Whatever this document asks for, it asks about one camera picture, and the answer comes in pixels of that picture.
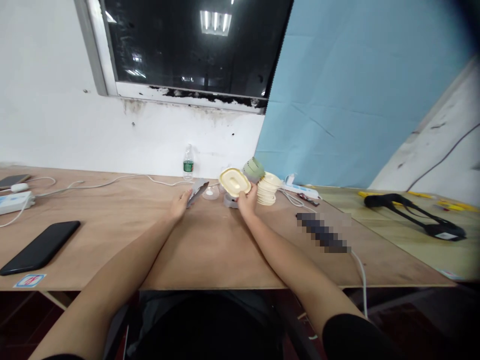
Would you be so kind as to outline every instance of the wooden table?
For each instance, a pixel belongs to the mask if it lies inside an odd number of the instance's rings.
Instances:
[[[358,192],[369,190],[336,187],[316,187],[316,189],[329,204],[344,213],[351,214],[353,219],[423,263],[434,269],[457,275],[459,277],[457,281],[480,281],[480,212],[444,211],[435,206],[438,199],[445,199],[444,197],[434,195],[437,199],[429,199],[400,193],[428,213],[463,228],[467,238],[453,242],[427,235],[420,226],[385,207],[366,208],[364,199],[358,195]],[[392,193],[392,191],[376,190],[370,192]],[[425,224],[436,224],[432,219],[413,216],[401,207],[398,209]]]
[[[35,194],[64,189],[79,180],[85,181],[85,186],[104,184],[120,175],[9,167],[0,169],[0,178],[22,173],[57,180],[57,184],[50,187],[40,187],[48,184],[48,180],[32,182],[31,185],[36,186]],[[155,178],[167,183],[179,180]],[[81,290],[109,259],[165,214],[175,194],[188,187],[188,184],[169,187],[146,177],[134,177],[105,187],[69,190],[39,198],[18,221],[0,228],[0,265],[7,263],[49,225],[79,220],[81,227],[55,258],[35,271],[46,277],[32,290]],[[316,210],[325,224],[340,233],[339,238],[358,254],[365,266],[369,287],[455,285],[392,242],[354,220],[349,221],[348,216],[327,202],[322,202]],[[268,225],[301,248],[339,287],[361,287],[356,260],[348,253],[326,253],[325,248],[315,246],[305,228],[298,227],[295,215],[300,211],[281,194],[277,195],[274,206],[257,207]],[[0,224],[14,216],[15,213],[0,216]],[[0,291],[17,290],[13,286],[24,275],[1,276]],[[285,285],[260,253],[238,210],[225,208],[221,198],[214,201],[200,198],[186,212],[142,285],[145,290],[283,288]]]

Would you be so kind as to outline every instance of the window frame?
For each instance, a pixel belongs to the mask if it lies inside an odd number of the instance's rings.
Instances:
[[[116,81],[114,56],[109,46],[107,17],[102,13],[103,0],[74,0],[80,28],[97,92],[101,96],[156,101],[188,106],[217,108],[253,114],[265,114],[268,95],[277,67],[288,19],[282,29],[272,77],[266,87],[266,97],[253,97],[170,86]],[[181,96],[172,96],[172,91]]]

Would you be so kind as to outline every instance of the light blue backdrop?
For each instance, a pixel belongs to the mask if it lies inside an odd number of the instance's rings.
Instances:
[[[447,0],[294,0],[255,156],[368,187],[474,54]]]

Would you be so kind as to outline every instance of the white wall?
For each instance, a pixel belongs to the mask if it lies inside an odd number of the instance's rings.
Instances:
[[[419,133],[412,134],[392,156],[370,189],[406,190],[480,122],[480,65],[476,60],[470,62],[445,95],[422,121]],[[480,127],[477,127],[411,190],[480,206],[479,168]]]
[[[263,115],[99,96],[73,0],[3,0],[0,34],[2,163],[180,176],[192,143],[216,178],[255,153]]]

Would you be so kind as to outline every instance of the chair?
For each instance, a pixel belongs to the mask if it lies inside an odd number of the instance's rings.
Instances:
[[[312,344],[303,324],[297,319],[292,309],[281,296],[269,296],[269,302],[280,319],[283,329],[291,340],[299,360],[321,360],[315,346]],[[137,303],[122,306],[113,318],[108,331],[103,360],[115,360],[122,338],[127,331],[126,343],[131,344],[139,338],[142,327],[142,313]]]

